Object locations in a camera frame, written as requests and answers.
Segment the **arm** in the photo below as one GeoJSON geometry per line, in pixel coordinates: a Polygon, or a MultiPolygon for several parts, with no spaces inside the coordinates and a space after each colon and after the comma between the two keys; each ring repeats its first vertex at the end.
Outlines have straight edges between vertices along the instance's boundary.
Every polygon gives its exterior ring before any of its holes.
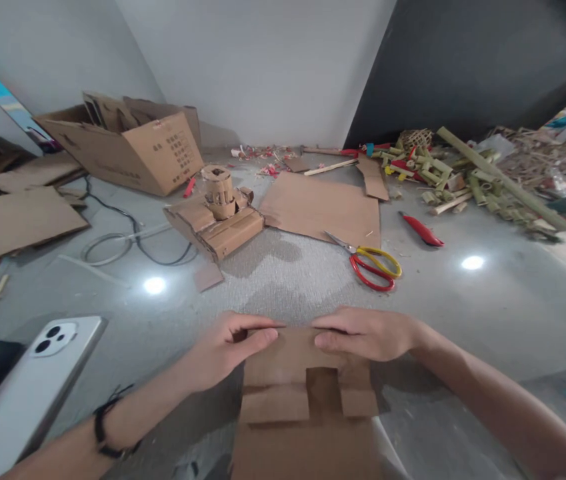
{"type": "Polygon", "coordinates": [[[327,351],[377,361],[410,352],[534,474],[566,477],[566,424],[516,382],[424,323],[401,313],[340,307],[313,326],[344,332],[316,336],[316,346],[327,351]]]}
{"type": "MultiPolygon", "coordinates": [[[[213,387],[248,356],[276,340],[278,332],[271,327],[280,326],[258,315],[222,314],[184,357],[105,415],[107,444],[116,450],[133,447],[189,394],[213,387]],[[247,329],[263,330],[246,338],[247,329]]],[[[1,479],[98,479],[114,462],[98,453],[90,417],[16,464],[1,479]]]]}

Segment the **black wall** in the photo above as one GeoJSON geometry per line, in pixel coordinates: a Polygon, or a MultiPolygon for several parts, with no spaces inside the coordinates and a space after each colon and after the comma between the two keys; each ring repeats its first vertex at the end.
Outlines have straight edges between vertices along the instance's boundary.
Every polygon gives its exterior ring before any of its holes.
{"type": "Polygon", "coordinates": [[[538,128],[566,105],[566,0],[398,0],[345,143],[538,128]]]}

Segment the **hand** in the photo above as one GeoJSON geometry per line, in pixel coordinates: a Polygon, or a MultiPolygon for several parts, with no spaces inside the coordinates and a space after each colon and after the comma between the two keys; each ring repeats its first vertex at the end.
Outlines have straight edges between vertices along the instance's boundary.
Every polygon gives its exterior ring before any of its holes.
{"type": "Polygon", "coordinates": [[[243,360],[269,346],[284,324],[260,315],[226,311],[219,315],[189,352],[178,362],[190,392],[212,388],[243,360]],[[248,329],[262,329],[247,337],[248,329]]]}
{"type": "Polygon", "coordinates": [[[423,324],[408,315],[354,307],[338,307],[311,325],[343,332],[318,334],[314,343],[321,350],[355,353],[376,361],[393,360],[418,347],[423,331],[423,324]]]}

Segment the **cardboard cylinder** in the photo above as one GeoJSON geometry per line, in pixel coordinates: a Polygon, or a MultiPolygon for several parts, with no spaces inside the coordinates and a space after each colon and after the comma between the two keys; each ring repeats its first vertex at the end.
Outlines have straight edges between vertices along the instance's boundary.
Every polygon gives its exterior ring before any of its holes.
{"type": "Polygon", "coordinates": [[[201,170],[205,186],[205,198],[214,205],[233,202],[234,193],[229,170],[220,165],[208,165],[201,170]]]}

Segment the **scissor handle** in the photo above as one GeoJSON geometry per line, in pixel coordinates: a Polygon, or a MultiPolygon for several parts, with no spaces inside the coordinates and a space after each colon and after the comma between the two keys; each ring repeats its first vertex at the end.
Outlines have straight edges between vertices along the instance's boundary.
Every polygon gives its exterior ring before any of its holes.
{"type": "Polygon", "coordinates": [[[371,265],[366,264],[360,259],[357,253],[354,253],[349,257],[349,262],[351,263],[351,266],[354,268],[354,272],[356,272],[356,275],[358,276],[358,278],[360,278],[361,282],[366,284],[366,286],[368,286],[369,288],[376,291],[390,291],[392,290],[392,288],[394,288],[394,279],[390,275],[382,270],[375,269],[371,265]],[[378,275],[380,278],[387,280],[387,286],[376,285],[375,283],[366,279],[365,276],[361,273],[359,265],[365,270],[372,272],[374,275],[378,275]]]}
{"type": "Polygon", "coordinates": [[[386,251],[378,250],[372,247],[358,247],[356,249],[356,253],[362,255],[372,261],[374,265],[376,265],[380,270],[388,274],[392,278],[400,278],[403,274],[403,269],[401,268],[401,264],[396,261],[394,257],[388,254],[386,251]],[[378,255],[380,257],[386,258],[394,267],[396,267],[396,272],[392,272],[386,266],[384,266],[381,262],[374,258],[374,255],[378,255]]]}

